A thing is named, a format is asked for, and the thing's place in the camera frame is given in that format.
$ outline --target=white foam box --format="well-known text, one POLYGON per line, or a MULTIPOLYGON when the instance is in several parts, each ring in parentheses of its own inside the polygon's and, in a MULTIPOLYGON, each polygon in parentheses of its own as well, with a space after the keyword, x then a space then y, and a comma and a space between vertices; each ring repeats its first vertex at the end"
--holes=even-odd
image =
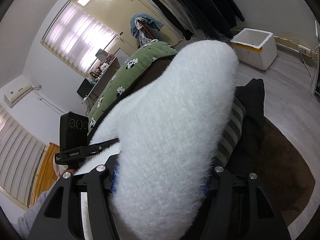
POLYGON ((244 28, 230 41, 238 59, 266 70, 278 55, 273 33, 244 28))

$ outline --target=person's arm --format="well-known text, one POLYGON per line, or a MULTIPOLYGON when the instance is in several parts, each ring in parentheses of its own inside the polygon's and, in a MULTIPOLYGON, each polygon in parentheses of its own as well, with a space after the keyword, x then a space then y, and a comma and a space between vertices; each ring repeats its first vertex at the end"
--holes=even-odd
MULTIPOLYGON (((65 170, 63 173, 65 172, 71 172, 71 173, 75 173, 76 170, 75 169, 70 169, 70 170, 65 170)), ((34 204, 30 209, 28 209, 27 212, 25 212, 25 214, 23 215, 23 217, 19 217, 17 220, 16 224, 13 224, 14 229, 19 233, 19 235, 23 238, 23 239, 28 239, 30 230, 32 228, 32 225, 40 211, 40 208, 42 207, 45 199, 47 198, 47 196, 49 195, 51 189, 53 188, 53 186, 56 184, 56 182, 54 182, 54 184, 51 186, 51 188, 48 191, 43 192, 36 204, 34 204)))

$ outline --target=green bedding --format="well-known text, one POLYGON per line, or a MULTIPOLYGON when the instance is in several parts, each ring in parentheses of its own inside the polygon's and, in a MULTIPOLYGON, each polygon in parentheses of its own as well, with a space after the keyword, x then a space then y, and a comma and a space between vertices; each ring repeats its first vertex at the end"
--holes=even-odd
POLYGON ((163 41, 151 41, 138 49, 111 78, 91 109, 88 115, 90 122, 89 133, 103 112, 128 89, 154 61, 175 54, 177 54, 177 51, 170 44, 163 41))

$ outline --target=blue jacket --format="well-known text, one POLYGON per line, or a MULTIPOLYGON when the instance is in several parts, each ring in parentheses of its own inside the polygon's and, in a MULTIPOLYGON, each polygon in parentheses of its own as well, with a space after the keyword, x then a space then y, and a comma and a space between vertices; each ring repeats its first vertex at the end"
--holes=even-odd
POLYGON ((163 38, 160 36, 158 31, 161 30, 161 28, 163 27, 164 24, 162 22, 154 19, 150 15, 145 14, 145 13, 138 13, 138 14, 134 15, 130 20, 130 25, 131 25, 131 30, 130 31, 131 31, 131 34, 136 39, 139 39, 139 30, 137 29, 134 21, 138 17, 141 17, 141 18, 144 18, 144 19, 148 20, 147 26, 146 26, 148 31, 155 37, 155 39, 157 39, 159 41, 163 41, 163 38))

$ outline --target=ceiling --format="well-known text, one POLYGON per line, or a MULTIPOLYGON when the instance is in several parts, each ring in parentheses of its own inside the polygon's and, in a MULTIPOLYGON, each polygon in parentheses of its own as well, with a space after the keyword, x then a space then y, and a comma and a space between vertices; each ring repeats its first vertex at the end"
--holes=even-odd
POLYGON ((9 7, 0 22, 0 88, 22 75, 31 44, 57 1, 14 0, 9 7))

